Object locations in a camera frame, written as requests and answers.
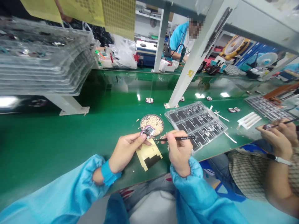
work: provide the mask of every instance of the person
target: person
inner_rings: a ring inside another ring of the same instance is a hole
[[[114,44],[111,34],[106,32],[104,27],[96,26],[96,25],[86,23],[84,21],[80,21],[80,20],[74,19],[72,17],[69,17],[63,13],[63,10],[59,3],[59,0],[55,0],[55,3],[58,8],[58,11],[60,13],[60,17],[62,19],[64,28],[92,31],[94,39],[99,40],[101,43],[101,45],[96,48],[96,50],[99,50],[99,51],[104,51],[106,46],[109,46],[109,44]],[[62,25],[60,23],[52,22],[49,20],[45,20],[45,22],[47,25],[50,25],[50,26],[62,27]]]
[[[268,159],[266,154],[237,149],[208,160],[219,180],[236,194],[252,200],[268,201],[275,208],[299,218],[299,143],[294,123],[284,118],[273,122],[277,128],[256,129],[263,139],[262,149],[291,166]]]
[[[166,190],[152,191],[127,211],[120,194],[113,194],[107,204],[105,224],[248,223],[229,199],[219,198],[204,180],[201,166],[191,156],[190,140],[175,139],[183,136],[187,134],[178,130],[166,134],[176,198]],[[5,208],[0,213],[0,223],[77,223],[91,204],[117,181],[135,151],[143,143],[151,144],[146,138],[145,134],[140,136],[140,132],[120,137],[108,161],[99,155],[92,156],[74,170]]]
[[[188,22],[179,25],[170,37],[169,46],[173,59],[181,58],[181,51],[183,45],[186,48],[186,53],[183,58],[184,62],[187,62],[189,54],[192,50],[193,44],[199,31],[201,30],[202,24],[194,19],[190,19]]]

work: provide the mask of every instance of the blue cuff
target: blue cuff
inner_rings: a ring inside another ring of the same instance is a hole
[[[107,160],[103,165],[102,165],[102,175],[104,177],[103,183],[106,186],[111,186],[118,178],[121,177],[121,172],[114,174],[110,170],[109,166],[109,160]]]

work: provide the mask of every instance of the yellow fan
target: yellow fan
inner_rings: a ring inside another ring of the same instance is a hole
[[[245,51],[249,43],[250,39],[236,35],[226,44],[219,55],[229,61]]]

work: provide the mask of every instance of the white watch strap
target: white watch strap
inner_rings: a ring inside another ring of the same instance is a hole
[[[292,163],[291,163],[290,161],[285,160],[285,159],[283,159],[283,158],[281,158],[281,157],[276,157],[275,160],[276,160],[277,162],[279,162],[279,163],[283,163],[283,164],[286,164],[286,165],[288,165],[288,166],[291,166],[291,165],[292,165]]]

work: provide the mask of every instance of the wristwatch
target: wristwatch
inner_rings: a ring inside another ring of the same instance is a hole
[[[288,165],[288,166],[291,166],[291,165],[292,165],[292,163],[291,163],[290,161],[285,160],[285,159],[283,159],[283,158],[281,158],[281,157],[277,157],[277,156],[275,156],[275,155],[269,154],[269,153],[267,154],[267,157],[268,157],[269,159],[275,160],[276,162],[279,162],[279,163],[286,164],[286,165]]]

